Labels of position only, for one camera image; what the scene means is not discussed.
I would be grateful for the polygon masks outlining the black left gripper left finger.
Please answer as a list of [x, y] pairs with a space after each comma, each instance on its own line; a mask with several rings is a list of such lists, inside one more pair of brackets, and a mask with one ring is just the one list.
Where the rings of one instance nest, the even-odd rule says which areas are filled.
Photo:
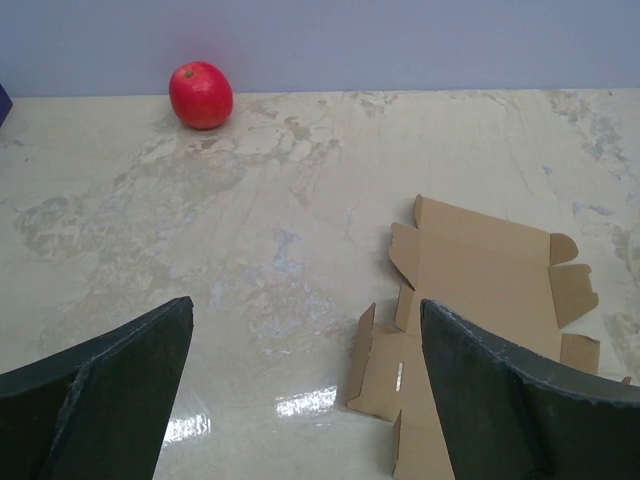
[[4, 479], [150, 479], [188, 356], [180, 297], [1, 376]]

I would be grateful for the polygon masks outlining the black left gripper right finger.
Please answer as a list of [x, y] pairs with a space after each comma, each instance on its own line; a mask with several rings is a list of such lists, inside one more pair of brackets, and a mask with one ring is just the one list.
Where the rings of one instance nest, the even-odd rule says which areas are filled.
[[458, 479], [636, 479], [639, 389], [423, 300], [422, 350]]

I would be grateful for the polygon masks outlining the brown cardboard box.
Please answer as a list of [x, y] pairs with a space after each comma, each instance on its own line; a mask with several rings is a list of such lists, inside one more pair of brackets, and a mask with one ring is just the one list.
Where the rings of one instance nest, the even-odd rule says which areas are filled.
[[403, 275], [393, 327], [359, 320], [348, 408], [390, 421], [397, 479], [453, 473], [422, 350], [420, 306], [436, 301], [476, 326], [599, 376], [600, 344], [568, 326], [599, 302], [567, 235], [418, 197], [414, 226], [394, 224], [389, 256]]

